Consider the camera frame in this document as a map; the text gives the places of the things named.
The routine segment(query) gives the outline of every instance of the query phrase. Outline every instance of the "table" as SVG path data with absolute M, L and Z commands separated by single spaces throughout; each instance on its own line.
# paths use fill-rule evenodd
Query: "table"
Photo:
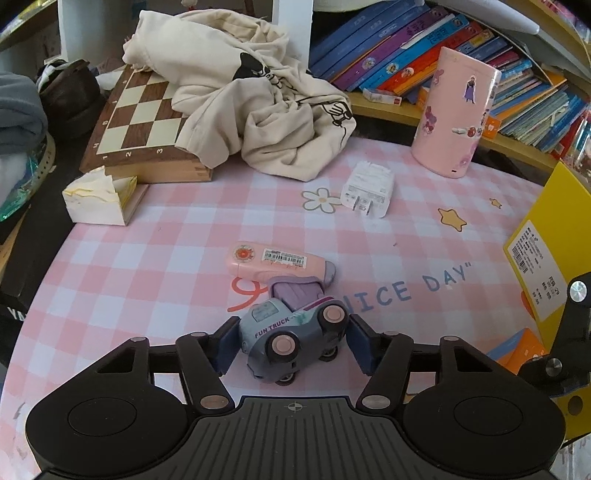
M 336 205 L 360 160 L 396 175 L 383 219 Z M 337 281 L 329 293 L 378 331 L 422 343 L 460 335 L 488 351 L 523 327 L 535 328 L 502 245 L 540 190 L 480 165 L 463 179 L 445 179 L 417 164 L 407 147 L 352 138 L 306 184 L 230 159 L 212 183 L 151 186 L 127 227 L 76 225 L 31 305 L 8 370 L 0 476 L 28 480 L 38 471 L 23 434 L 26 415 L 75 373 L 133 336 L 156 345 L 212 332 L 264 295 L 260 285 L 226 272 L 226 250 L 238 240 L 333 261 Z M 345 345 L 334 362 L 318 362 L 289 387 L 256 381 L 242 353 L 222 380 L 236 401 L 244 394 L 356 399 L 366 383 Z M 156 382 L 182 395 L 176 377 L 159 375 Z M 430 382 L 413 375 L 409 391 Z

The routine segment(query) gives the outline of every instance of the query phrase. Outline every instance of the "gray fabric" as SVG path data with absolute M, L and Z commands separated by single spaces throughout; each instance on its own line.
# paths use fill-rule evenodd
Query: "gray fabric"
M 0 155 L 35 148 L 47 132 L 47 117 L 33 81 L 0 72 Z

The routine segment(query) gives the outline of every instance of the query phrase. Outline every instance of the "barcode label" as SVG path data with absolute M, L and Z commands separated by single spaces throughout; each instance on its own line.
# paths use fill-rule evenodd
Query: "barcode label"
M 304 255 L 295 255 L 280 250 L 271 250 L 270 248 L 265 248 L 262 253 L 262 259 L 299 268 L 305 268 L 306 261 L 308 260 Z
M 513 260 L 515 260 L 515 265 L 517 265 L 523 273 L 527 273 L 527 265 L 525 264 L 525 260 L 523 260 L 521 253 L 519 253 L 517 245 L 513 247 Z

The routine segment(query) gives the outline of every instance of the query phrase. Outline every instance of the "yellow box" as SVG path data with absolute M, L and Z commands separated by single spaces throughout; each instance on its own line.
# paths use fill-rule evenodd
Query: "yellow box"
M 550 351 L 562 319 L 569 282 L 591 271 L 591 186 L 558 163 L 538 200 L 505 244 L 505 254 L 530 301 L 544 347 Z M 568 413 L 578 395 L 583 411 Z M 591 432 L 591 387 L 557 400 L 567 439 Z

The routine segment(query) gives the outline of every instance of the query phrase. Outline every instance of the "chess board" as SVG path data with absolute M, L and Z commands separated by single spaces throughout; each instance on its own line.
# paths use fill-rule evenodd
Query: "chess board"
M 171 99 L 176 87 L 156 72 L 126 66 L 92 133 L 82 172 L 104 165 L 141 183 L 210 181 L 211 169 L 174 146 L 186 121 Z

